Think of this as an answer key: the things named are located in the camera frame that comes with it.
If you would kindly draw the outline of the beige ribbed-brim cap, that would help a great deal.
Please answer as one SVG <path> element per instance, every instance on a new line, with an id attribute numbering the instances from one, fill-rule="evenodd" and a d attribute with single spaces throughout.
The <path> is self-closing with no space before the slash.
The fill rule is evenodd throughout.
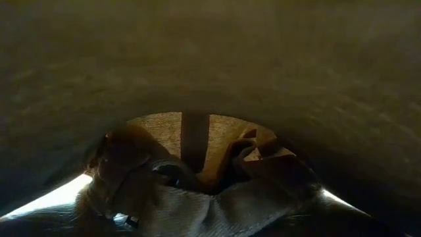
<path id="1" fill-rule="evenodd" d="M 267 126 L 421 237 L 421 0 L 0 0 L 0 213 L 165 111 Z"/>

